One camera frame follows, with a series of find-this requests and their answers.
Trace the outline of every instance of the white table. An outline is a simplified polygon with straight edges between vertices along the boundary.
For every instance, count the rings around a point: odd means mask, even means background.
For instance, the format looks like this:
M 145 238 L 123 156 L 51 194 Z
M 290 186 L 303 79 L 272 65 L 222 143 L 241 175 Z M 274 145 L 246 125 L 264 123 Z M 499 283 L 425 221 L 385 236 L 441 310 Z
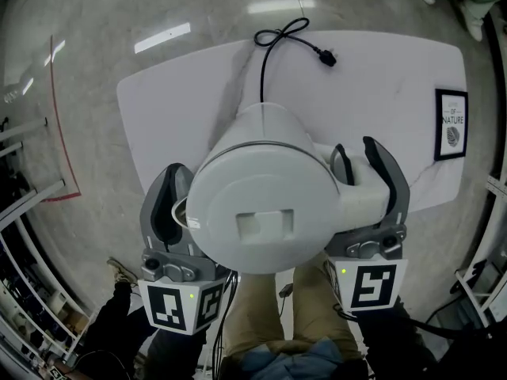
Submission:
M 337 54 L 328 68 L 286 40 L 270 55 L 265 99 L 292 110 L 317 143 L 364 151 L 370 135 L 398 160 L 411 188 L 410 211 L 453 200 L 464 158 L 434 163 L 435 89 L 467 90 L 457 47 L 379 32 L 304 32 Z M 219 114 L 259 99 L 265 49 L 239 41 L 143 70 L 118 85 L 125 132 L 147 192 L 170 163 L 196 170 Z

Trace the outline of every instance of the black picture frame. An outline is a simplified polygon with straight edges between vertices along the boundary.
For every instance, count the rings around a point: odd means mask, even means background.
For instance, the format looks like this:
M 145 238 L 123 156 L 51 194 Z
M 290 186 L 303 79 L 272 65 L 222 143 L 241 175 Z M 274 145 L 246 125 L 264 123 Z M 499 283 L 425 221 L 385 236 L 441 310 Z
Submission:
M 465 98 L 465 136 L 463 151 L 456 154 L 442 155 L 442 96 L 456 96 Z M 435 89 L 435 100 L 436 100 L 436 134 L 435 134 L 435 154 L 433 159 L 435 162 L 447 161 L 448 159 L 463 158 L 467 154 L 467 142 L 468 142 L 468 93 L 460 92 L 456 90 L 446 89 Z

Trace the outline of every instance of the black sleeve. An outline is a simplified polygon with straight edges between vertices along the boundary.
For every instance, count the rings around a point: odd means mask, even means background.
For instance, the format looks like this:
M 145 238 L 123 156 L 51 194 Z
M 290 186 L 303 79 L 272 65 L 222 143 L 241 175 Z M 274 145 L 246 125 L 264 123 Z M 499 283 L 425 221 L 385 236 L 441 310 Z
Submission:
M 395 318 L 410 317 L 400 298 L 393 308 L 354 314 L 368 347 L 366 360 L 377 380 L 424 378 L 426 370 L 436 364 L 415 327 Z
M 207 331 L 208 328 L 190 336 L 159 329 L 148 348 L 144 379 L 192 380 Z

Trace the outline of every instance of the khaki pants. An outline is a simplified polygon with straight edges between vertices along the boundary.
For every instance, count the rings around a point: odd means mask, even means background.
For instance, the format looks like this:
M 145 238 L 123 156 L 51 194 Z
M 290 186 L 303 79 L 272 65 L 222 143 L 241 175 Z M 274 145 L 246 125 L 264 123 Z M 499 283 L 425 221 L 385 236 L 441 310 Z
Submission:
M 349 324 L 339 317 L 337 303 L 318 255 L 294 271 L 294 339 L 285 340 L 278 315 L 275 275 L 241 275 L 234 305 L 224 324 L 225 352 L 241 359 L 247 351 L 267 344 L 275 354 L 306 352 L 324 336 L 337 346 L 343 359 L 362 359 Z

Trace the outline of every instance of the blue shirt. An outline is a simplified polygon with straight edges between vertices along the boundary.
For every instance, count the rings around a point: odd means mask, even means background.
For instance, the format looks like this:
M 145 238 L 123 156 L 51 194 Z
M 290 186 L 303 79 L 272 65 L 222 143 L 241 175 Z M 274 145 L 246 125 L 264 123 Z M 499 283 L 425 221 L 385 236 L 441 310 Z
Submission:
M 340 363 L 340 351 L 326 337 L 299 355 L 275 355 L 263 344 L 245 354 L 241 368 L 252 380 L 328 379 Z

